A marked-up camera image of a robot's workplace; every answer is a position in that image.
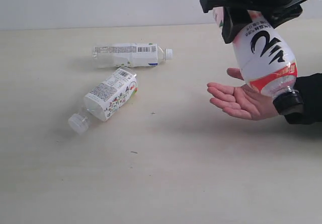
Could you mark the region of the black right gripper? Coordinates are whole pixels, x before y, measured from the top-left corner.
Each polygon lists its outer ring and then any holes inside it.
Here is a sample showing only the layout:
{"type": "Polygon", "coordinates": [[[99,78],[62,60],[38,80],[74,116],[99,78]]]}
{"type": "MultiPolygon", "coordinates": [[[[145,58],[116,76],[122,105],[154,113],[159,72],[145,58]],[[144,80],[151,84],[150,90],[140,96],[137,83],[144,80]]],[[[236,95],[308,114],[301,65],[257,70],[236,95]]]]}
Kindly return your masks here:
{"type": "Polygon", "coordinates": [[[260,11],[273,27],[298,18],[302,14],[301,3],[307,0],[200,0],[204,13],[213,8],[223,8],[222,37],[230,44],[236,35],[252,22],[248,10],[260,11]]]}

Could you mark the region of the bare open human hand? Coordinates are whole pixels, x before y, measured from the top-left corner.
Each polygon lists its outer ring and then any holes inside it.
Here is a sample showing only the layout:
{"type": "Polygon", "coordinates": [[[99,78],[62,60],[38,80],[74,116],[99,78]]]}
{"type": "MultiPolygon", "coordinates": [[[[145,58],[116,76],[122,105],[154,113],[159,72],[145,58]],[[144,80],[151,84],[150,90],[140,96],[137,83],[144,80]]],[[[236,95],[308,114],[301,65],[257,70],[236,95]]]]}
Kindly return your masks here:
{"type": "Polygon", "coordinates": [[[231,117],[259,121],[278,116],[273,100],[252,90],[247,84],[239,87],[216,82],[207,84],[210,103],[231,117]]]}

